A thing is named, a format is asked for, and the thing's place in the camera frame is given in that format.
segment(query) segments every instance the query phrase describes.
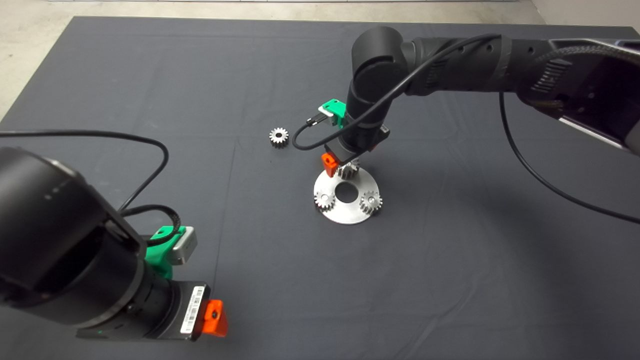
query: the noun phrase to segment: aluminum base plate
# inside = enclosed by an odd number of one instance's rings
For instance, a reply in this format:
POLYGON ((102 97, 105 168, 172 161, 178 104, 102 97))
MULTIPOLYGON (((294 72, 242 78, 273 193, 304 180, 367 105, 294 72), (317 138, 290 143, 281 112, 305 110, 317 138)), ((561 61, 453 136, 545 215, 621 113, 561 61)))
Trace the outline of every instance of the aluminum base plate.
POLYGON ((356 189, 358 189, 358 197, 349 203, 342 202, 336 198, 333 207, 327 211, 322 211, 322 215, 338 224, 347 225, 357 224, 371 217, 370 214, 364 213, 360 209, 360 198, 365 192, 380 193, 380 191, 378 190, 376 180, 363 168, 360 168, 360 170, 348 180, 342 179, 338 175, 329 177, 325 171, 321 172, 314 185, 314 194, 318 192, 335 194, 335 188, 341 183, 351 183, 355 186, 356 189))

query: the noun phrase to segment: white label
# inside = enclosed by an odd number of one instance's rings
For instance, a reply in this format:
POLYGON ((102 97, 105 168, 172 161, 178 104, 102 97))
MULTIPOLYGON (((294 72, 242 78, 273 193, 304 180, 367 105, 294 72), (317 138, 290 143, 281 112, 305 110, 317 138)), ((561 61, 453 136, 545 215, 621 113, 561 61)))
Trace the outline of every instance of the white label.
POLYGON ((193 332, 193 326, 196 324, 198 310, 202 302, 202 294, 204 294, 204 286, 194 286, 191 299, 189 300, 189 306, 187 307, 187 313, 184 314, 184 321, 180 328, 181 333, 191 334, 191 332, 193 332))

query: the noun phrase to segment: gear teeth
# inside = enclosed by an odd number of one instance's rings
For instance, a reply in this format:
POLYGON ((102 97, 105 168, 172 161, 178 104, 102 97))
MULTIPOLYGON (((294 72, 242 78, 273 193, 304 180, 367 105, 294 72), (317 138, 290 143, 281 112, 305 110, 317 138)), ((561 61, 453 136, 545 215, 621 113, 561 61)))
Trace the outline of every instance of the gear teeth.
POLYGON ((382 208, 382 197, 377 192, 365 192, 360 198, 360 209, 368 215, 377 213, 382 208))
POLYGON ((335 204, 335 195, 332 193, 317 192, 314 195, 314 202, 319 211, 329 211, 333 209, 333 205, 335 204))
POLYGON ((341 167, 338 167, 338 176, 344 180, 351 179, 360 170, 360 159, 355 158, 341 167))
POLYGON ((269 132, 269 141, 278 149, 281 149, 289 143, 289 132, 283 127, 276 127, 269 132))

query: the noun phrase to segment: dark gray table cover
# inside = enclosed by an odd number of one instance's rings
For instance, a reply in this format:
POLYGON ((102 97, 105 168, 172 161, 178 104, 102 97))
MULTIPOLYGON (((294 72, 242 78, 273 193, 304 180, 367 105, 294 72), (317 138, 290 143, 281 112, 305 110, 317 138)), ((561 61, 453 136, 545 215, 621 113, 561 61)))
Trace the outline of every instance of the dark gray table cover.
MULTIPOLYGON (((125 131, 171 160, 136 201, 177 209, 199 246, 176 279, 214 285, 226 339, 108 343, 0 309, 1 359, 623 359, 640 357, 638 226, 550 193, 517 162, 497 95, 395 101, 362 157, 385 208, 334 224, 312 205, 321 151, 273 149, 344 98, 374 24, 78 17, 2 129, 125 131)), ((631 28, 393 24, 407 39, 635 38, 631 28)), ((523 153, 573 195, 640 215, 640 159, 507 99, 523 153)), ((313 128, 310 141, 329 132, 313 128)), ((119 140, 2 140, 68 163, 118 205, 159 161, 119 140)), ((155 230, 160 214, 133 220, 155 230)))

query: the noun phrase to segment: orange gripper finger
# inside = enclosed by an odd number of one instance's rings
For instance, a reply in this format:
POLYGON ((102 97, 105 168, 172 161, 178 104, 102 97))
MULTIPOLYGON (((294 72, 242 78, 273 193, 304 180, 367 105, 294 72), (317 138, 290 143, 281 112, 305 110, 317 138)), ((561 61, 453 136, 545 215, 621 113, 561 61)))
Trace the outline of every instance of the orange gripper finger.
POLYGON ((219 336, 221 338, 227 335, 229 324, 227 323, 227 314, 225 314, 223 306, 224 303, 222 303, 222 300, 209 300, 204 313, 203 334, 219 336))
POLYGON ((333 175, 335 175, 335 171, 338 170, 338 162, 335 161, 333 155, 328 152, 322 154, 322 164, 324 165, 324 170, 329 177, 333 177, 333 175))

